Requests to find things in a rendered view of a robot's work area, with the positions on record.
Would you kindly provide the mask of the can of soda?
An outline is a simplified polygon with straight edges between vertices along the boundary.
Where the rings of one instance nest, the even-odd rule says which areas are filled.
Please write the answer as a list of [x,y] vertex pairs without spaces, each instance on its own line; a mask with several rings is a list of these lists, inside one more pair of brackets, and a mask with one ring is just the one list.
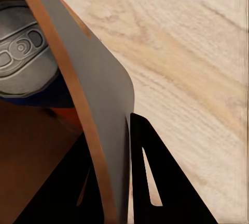
[[26,1],[0,3],[0,99],[19,106],[75,107]]
[[66,121],[68,121],[76,129],[78,129],[82,133],[84,132],[76,108],[51,108],[51,109],[57,114],[59,114]]

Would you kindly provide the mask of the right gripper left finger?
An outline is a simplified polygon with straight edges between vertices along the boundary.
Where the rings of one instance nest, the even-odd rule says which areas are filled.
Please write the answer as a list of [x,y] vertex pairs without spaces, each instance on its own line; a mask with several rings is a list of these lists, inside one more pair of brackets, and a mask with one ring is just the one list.
[[[88,171],[82,203],[76,206]],[[104,224],[100,190],[84,132],[13,224]]]

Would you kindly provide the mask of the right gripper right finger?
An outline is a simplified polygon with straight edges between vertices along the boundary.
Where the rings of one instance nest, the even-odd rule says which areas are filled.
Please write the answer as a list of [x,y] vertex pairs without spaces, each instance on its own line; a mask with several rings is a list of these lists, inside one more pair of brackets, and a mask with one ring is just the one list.
[[[163,206],[150,202],[144,148]],[[131,113],[134,224],[218,224],[151,123]]]

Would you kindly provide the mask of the trash can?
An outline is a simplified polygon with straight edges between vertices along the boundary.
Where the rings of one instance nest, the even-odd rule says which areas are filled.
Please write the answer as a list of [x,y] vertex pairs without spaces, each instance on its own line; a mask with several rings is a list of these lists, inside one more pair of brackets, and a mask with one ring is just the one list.
[[[64,0],[4,1],[26,1],[56,59],[93,161],[104,224],[128,224],[130,75]],[[0,224],[18,219],[81,134],[51,108],[0,99]]]

